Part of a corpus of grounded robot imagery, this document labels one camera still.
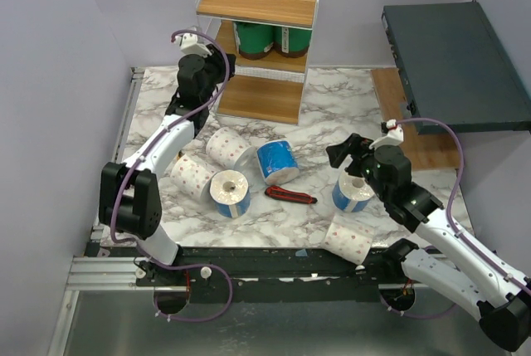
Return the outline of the green roll back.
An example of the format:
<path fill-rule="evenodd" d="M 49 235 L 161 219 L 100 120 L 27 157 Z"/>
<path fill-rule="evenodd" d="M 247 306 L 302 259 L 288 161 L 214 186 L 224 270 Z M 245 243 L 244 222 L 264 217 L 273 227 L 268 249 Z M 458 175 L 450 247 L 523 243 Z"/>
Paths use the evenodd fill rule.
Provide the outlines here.
<path fill-rule="evenodd" d="M 274 27 L 250 22 L 233 22 L 238 53 L 248 60 L 260 60 L 273 48 Z"/>

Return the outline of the green roll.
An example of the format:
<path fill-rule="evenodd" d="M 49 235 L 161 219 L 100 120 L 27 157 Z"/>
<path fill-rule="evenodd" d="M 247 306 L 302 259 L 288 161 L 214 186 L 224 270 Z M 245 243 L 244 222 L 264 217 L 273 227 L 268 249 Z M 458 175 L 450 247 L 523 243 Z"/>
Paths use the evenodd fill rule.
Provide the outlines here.
<path fill-rule="evenodd" d="M 260 60 L 273 48 L 274 27 L 250 22 L 233 22 L 238 53 L 248 60 Z"/>
<path fill-rule="evenodd" d="M 311 36 L 311 30 L 275 27 L 273 48 L 284 57 L 299 58 L 309 50 Z"/>

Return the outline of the blue paper roll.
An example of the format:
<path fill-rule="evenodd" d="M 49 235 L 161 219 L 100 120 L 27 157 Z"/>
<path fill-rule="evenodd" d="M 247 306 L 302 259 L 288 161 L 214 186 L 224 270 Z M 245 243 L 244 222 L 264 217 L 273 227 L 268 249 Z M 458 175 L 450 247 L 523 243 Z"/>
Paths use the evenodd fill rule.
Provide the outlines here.
<path fill-rule="evenodd" d="M 281 185 L 297 178 L 300 168 L 287 140 L 274 140 L 256 150 L 260 171 L 268 186 Z"/>

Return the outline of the white wire wooden shelf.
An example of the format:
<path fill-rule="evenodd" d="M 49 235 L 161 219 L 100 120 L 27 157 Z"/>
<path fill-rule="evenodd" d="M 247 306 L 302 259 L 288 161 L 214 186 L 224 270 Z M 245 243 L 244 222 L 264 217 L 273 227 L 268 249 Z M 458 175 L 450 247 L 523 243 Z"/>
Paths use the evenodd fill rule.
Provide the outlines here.
<path fill-rule="evenodd" d="M 236 72 L 217 111 L 297 124 L 319 0 L 194 0 Z"/>

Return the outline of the green roll front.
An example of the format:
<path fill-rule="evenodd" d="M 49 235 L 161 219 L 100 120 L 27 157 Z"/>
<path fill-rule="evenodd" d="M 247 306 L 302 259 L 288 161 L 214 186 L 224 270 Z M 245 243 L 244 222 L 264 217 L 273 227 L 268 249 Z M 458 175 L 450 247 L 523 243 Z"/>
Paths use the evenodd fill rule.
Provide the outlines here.
<path fill-rule="evenodd" d="M 273 48 L 284 57 L 299 58 L 309 50 L 311 36 L 311 30 L 275 27 Z"/>

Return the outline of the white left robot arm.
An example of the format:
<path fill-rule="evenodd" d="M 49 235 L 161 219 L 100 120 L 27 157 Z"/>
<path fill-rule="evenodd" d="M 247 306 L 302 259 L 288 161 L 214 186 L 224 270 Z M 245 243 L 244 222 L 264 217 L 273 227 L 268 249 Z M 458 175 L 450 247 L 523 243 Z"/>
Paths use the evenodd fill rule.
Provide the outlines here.
<path fill-rule="evenodd" d="M 176 285 L 184 266 L 183 249 L 160 225 L 158 180 L 178 153 L 197 137 L 209 116 L 207 103 L 218 86 L 235 74 L 236 56 L 223 56 L 213 45 L 208 56 L 190 54 L 178 62 L 178 87 L 163 121 L 148 141 L 122 163 L 108 162 L 101 171 L 99 221 L 112 233 L 127 233 L 158 263 L 155 275 Z"/>

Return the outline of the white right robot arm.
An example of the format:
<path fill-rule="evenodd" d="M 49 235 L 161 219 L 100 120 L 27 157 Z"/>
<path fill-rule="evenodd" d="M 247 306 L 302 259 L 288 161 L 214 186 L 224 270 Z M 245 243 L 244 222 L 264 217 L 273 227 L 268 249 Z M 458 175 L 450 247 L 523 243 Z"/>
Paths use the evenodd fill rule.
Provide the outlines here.
<path fill-rule="evenodd" d="M 375 146 L 371 139 L 351 134 L 327 147 L 332 168 L 345 169 L 375 192 L 389 217 L 428 241 L 451 265 L 434 261 L 406 239 L 388 249 L 383 276 L 398 283 L 406 277 L 431 287 L 459 305 L 497 346 L 515 352 L 530 336 L 530 278 L 500 259 L 472 236 L 449 209 L 412 181 L 410 160 L 397 145 Z"/>

